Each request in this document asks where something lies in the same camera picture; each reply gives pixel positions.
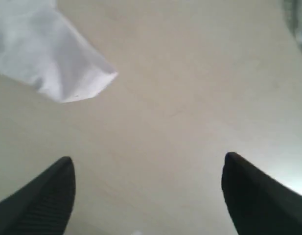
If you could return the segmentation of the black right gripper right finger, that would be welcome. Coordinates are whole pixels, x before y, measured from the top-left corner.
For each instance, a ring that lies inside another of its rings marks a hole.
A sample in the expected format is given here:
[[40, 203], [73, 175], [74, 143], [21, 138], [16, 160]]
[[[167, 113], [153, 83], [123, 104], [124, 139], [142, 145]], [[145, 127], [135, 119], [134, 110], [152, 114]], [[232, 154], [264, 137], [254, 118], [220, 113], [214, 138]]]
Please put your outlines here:
[[235, 152], [225, 155], [221, 188], [239, 235], [302, 235], [302, 196]]

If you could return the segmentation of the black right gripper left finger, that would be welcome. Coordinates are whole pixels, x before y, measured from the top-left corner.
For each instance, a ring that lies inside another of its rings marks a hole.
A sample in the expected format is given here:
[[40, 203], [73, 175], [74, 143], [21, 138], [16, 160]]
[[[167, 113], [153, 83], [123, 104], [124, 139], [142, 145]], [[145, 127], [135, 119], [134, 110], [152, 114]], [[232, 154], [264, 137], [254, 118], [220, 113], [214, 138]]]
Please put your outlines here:
[[0, 235], [62, 235], [75, 200], [75, 169], [61, 157], [0, 201]]

